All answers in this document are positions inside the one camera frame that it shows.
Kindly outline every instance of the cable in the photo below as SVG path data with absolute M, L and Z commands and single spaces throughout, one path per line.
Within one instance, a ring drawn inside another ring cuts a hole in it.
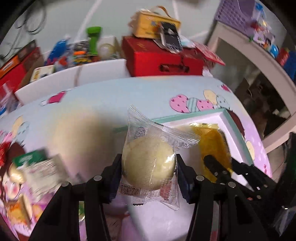
M 36 3 L 36 2 L 39 2 L 39 3 L 40 3 L 40 5 L 41 5 L 41 7 L 42 7 L 42 10 L 43 10 L 43 16 L 42 16 L 42 19 L 41 19 L 41 21 L 40 21 L 38 27 L 37 27 L 36 29 L 34 29 L 34 30 L 29 30 L 29 28 L 28 28 L 28 20 L 30 19 L 31 14 L 32 14 L 32 12 L 34 11 L 34 7 L 35 7 L 34 3 Z M 34 3 L 33 3 L 30 7 L 28 7 L 28 9 L 27 9 L 27 11 L 26 11 L 26 13 L 25 13 L 25 19 L 24 19 L 23 23 L 21 24 L 21 26 L 17 26 L 17 24 L 16 24 L 16 22 L 15 22 L 14 26 L 15 26 L 16 29 L 19 29 L 19 31 L 18 31 L 18 33 L 17 33 L 17 36 L 16 36 L 15 40 L 13 41 L 13 44 L 11 45 L 10 50 L 8 51 L 8 53 L 7 53 L 5 56 L 3 56 L 3 55 L 1 54 L 1 55 L 0 55 L 0 60 L 5 61 L 4 59 L 5 59 L 5 58 L 11 53 L 11 51 L 12 51 L 13 49 L 15 50 L 15 49 L 21 49 L 21 48 L 22 48 L 22 47 L 14 48 L 15 43 L 17 42 L 17 40 L 18 40 L 18 38 L 19 38 L 19 36 L 20 36 L 20 33 L 21 33 L 21 31 L 22 31 L 22 28 L 24 28 L 25 31 L 26 31 L 29 35 L 35 35 L 35 34 L 38 34 L 41 30 L 43 30 L 43 28 L 44 28 L 44 23 L 45 23 L 45 19 L 46 19 L 46 6 L 45 6 L 45 3 L 43 2 L 43 0 L 35 0 Z
M 28 9 L 28 13 L 26 14 L 26 18 L 24 20 L 24 28 L 25 28 L 26 32 L 28 34 L 30 34 L 30 35 L 35 35 L 35 34 L 39 33 L 41 30 L 43 30 L 43 28 L 44 28 L 43 25 L 44 25 L 45 19 L 46 19 L 46 7 L 45 7 L 45 3 L 43 2 L 43 0 L 35 0 L 35 2 L 37 2 L 37 1 L 40 3 L 40 5 L 42 7 L 43 16 L 42 16 L 42 20 L 40 21 L 38 27 L 36 29 L 34 29 L 34 30 L 29 30 L 27 23 L 28 23 L 28 19 L 30 17 L 29 15 L 31 14 L 31 12 L 33 10 L 32 9 L 31 10 Z
M 17 36 L 16 36 L 15 40 L 13 41 L 13 44 L 11 45 L 11 48 L 10 48 L 10 50 L 8 51 L 8 53 L 7 53 L 5 56 L 3 56 L 2 54 L 0 55 L 0 59 L 1 59 L 1 60 L 4 60 L 4 59 L 5 59 L 5 58 L 11 53 L 11 51 L 14 49 L 13 47 L 15 46 L 15 43 L 16 43 L 16 41 L 18 40 L 21 31 L 22 31 L 22 29 L 20 28 L 20 30 L 18 31 Z

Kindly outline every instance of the clear plastic bag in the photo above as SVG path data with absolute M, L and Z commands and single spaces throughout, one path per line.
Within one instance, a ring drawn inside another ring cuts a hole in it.
M 199 143 L 199 136 L 154 123 L 133 106 L 122 153 L 120 193 L 133 204 L 156 200 L 179 209 L 176 150 Z

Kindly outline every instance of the round bun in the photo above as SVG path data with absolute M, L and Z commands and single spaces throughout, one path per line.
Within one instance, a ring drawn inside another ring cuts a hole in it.
M 159 137 L 139 137 L 124 146 L 122 169 L 123 176 L 134 187 L 157 190 L 163 179 L 173 177 L 175 153 Z

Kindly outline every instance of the box handle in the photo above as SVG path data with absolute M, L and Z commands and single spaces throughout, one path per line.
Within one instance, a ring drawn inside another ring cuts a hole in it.
M 165 14 L 166 14 L 167 16 L 169 16 L 170 18 L 172 18 L 172 17 L 168 14 L 168 11 L 166 10 L 166 8 L 165 8 L 164 6 L 155 6 L 155 7 L 151 8 L 149 11 L 150 11 L 150 12 L 154 12 L 154 11 L 155 11 L 156 9 L 158 9 L 158 8 L 162 9 L 162 10 L 165 12 Z
M 159 70 L 161 72 L 168 72 L 170 74 L 180 74 L 182 73 L 188 73 L 190 68 L 189 66 L 186 66 L 183 62 L 184 56 L 181 55 L 181 62 L 180 64 L 160 64 L 159 65 Z

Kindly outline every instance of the red box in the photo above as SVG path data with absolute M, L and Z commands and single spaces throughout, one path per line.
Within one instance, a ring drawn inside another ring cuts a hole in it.
M 132 36 L 123 37 L 121 47 L 131 76 L 202 75 L 204 63 L 195 49 L 174 54 L 161 49 L 151 39 Z
M 0 86 L 6 83 L 13 91 L 18 90 L 22 79 L 40 56 L 35 41 L 27 44 L 0 69 Z

